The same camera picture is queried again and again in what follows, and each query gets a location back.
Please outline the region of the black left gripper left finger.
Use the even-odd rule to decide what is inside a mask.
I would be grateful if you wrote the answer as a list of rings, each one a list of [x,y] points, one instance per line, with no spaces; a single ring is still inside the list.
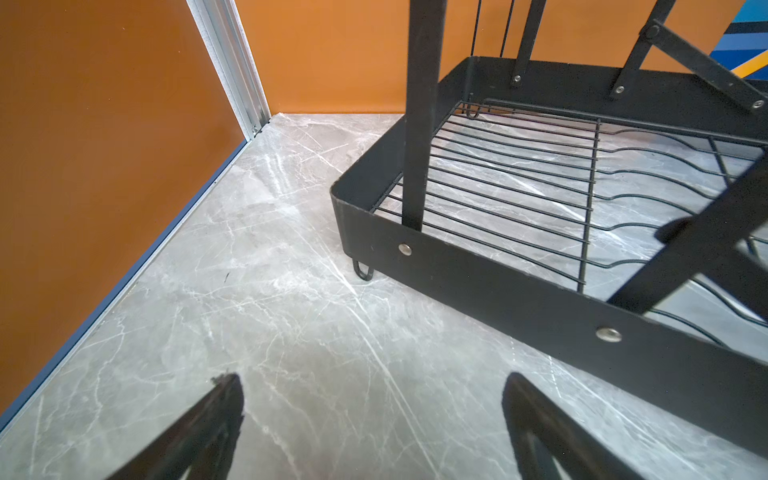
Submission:
[[[244,393],[235,373],[213,379],[213,388],[112,479],[225,479],[243,422]]]

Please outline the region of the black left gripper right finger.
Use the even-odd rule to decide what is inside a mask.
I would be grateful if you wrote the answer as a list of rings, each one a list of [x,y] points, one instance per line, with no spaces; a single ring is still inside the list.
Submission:
[[[524,375],[506,380],[502,409],[523,479],[639,479]]]

